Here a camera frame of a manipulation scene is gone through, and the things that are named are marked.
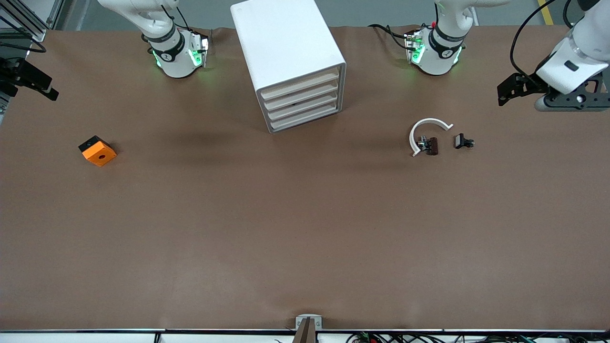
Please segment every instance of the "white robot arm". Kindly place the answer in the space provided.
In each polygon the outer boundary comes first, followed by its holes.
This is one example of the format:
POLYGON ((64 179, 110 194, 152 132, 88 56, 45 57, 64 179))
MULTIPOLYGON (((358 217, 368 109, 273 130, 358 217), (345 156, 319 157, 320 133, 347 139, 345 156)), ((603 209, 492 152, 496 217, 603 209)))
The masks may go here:
POLYGON ((602 72, 610 61, 610 0, 578 0, 585 11, 532 75, 515 73, 498 86, 498 103, 544 93, 539 111, 602 111, 610 107, 602 72))
POLYGON ((423 26, 405 43, 410 63, 431 75, 442 75, 458 62, 462 42, 473 25, 471 7, 495 7, 511 0, 435 0, 438 21, 423 26))
POLYGON ((98 0, 105 8, 136 25, 152 46, 157 65, 172 78, 183 78, 204 67, 207 37, 177 27, 167 11, 179 0, 98 0))

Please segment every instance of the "green led light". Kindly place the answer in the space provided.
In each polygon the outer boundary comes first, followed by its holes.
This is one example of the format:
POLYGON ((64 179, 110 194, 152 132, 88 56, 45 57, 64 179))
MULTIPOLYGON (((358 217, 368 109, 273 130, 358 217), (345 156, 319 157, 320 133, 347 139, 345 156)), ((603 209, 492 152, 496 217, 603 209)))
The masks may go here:
POLYGON ((413 52, 413 63, 419 63, 422 60, 422 56, 425 51, 426 46, 424 44, 420 45, 419 48, 413 52))
POLYGON ((157 57, 157 54, 154 52, 154 50, 152 51, 152 55, 154 56, 154 59, 157 61, 157 66, 159 68, 161 68, 161 62, 159 62, 159 58, 157 57))
POLYGON ((458 62, 458 58, 459 58, 459 53, 460 52, 462 52, 462 47, 461 46, 460 46, 460 48, 456 52, 456 58, 453 60, 453 64, 456 64, 458 62))
POLYGON ((192 50, 189 49, 188 54, 191 57, 191 59, 193 60, 193 64, 196 67, 201 65, 201 54, 200 53, 198 53, 197 51, 192 51, 192 50))

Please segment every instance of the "gray floor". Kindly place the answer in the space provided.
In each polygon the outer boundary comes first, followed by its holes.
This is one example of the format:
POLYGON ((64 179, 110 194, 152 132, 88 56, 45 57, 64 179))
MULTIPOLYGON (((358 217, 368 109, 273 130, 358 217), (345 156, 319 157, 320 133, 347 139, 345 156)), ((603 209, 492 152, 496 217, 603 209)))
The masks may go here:
MULTIPOLYGON (((180 9, 193 27, 234 27, 229 8, 241 0, 182 0, 180 9)), ((329 26, 367 26, 373 23, 402 26, 434 20, 432 0, 316 0, 329 26)), ((478 8, 480 25, 519 25, 536 8, 536 0, 514 0, 495 8, 478 8)), ((97 0, 74 0, 65 29, 85 31, 135 30, 121 16, 97 0)), ((531 24, 544 24, 541 15, 531 24)))

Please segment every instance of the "white curved plastic piece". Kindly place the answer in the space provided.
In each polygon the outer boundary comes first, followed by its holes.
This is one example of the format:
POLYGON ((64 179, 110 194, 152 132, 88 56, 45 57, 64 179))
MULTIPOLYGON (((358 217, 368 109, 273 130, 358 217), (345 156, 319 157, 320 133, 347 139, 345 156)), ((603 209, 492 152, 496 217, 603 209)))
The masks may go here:
POLYGON ((447 125, 446 122, 436 118, 426 118, 416 122, 415 125, 413 125, 413 128, 411 129, 411 133, 409 134, 409 144, 411 144, 411 149, 413 149, 413 157, 415 157, 421 151, 419 146, 417 146, 417 142, 415 142, 415 129, 417 129, 417 126, 420 126, 422 124, 436 124, 443 128, 445 131, 453 127, 453 124, 447 125))

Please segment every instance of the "orange block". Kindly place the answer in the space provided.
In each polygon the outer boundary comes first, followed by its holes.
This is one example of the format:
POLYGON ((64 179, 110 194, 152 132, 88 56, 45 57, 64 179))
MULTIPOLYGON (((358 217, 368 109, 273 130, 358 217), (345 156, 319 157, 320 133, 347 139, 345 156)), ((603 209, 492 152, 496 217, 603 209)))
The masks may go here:
POLYGON ((85 143, 78 147, 85 158, 97 165, 102 167, 104 164, 110 162, 117 156, 117 153, 108 145, 108 143, 101 140, 98 136, 94 135, 85 143))

